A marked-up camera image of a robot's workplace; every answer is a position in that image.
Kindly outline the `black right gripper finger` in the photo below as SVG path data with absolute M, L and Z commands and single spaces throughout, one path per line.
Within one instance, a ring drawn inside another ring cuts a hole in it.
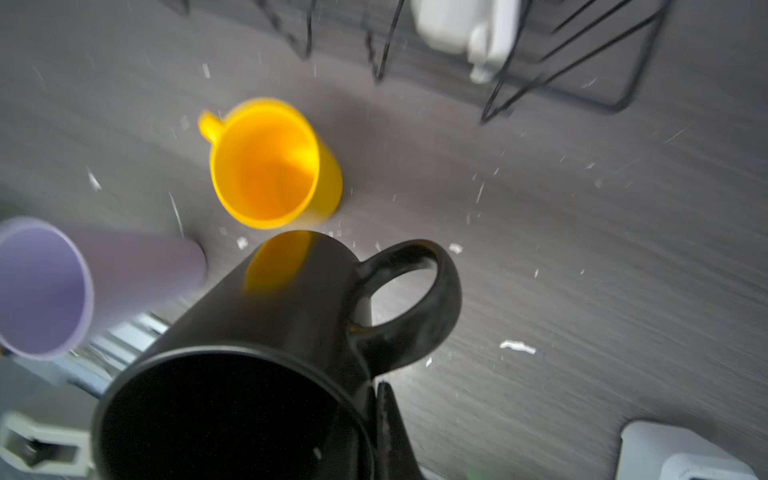
M 389 383 L 378 384 L 376 400 L 375 478 L 424 480 Z

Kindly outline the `black mug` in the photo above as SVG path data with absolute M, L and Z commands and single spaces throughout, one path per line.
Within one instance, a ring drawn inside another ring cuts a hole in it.
M 264 242 L 109 386 L 104 479 L 376 479 L 376 391 L 460 316 L 450 254 L 410 240 L 361 260 L 328 235 Z

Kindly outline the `lavender plastic cup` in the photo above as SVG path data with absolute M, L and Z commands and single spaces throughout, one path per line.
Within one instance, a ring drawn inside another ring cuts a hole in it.
M 182 237 L 1 224 L 1 343 L 32 359 L 61 356 L 196 288 L 206 256 Z

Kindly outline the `cream white mug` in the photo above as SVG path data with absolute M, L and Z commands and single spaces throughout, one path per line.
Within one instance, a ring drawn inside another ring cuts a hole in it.
M 413 0 L 415 30 L 429 48 L 464 56 L 470 79 L 488 84 L 507 61 L 520 29 L 520 0 Z

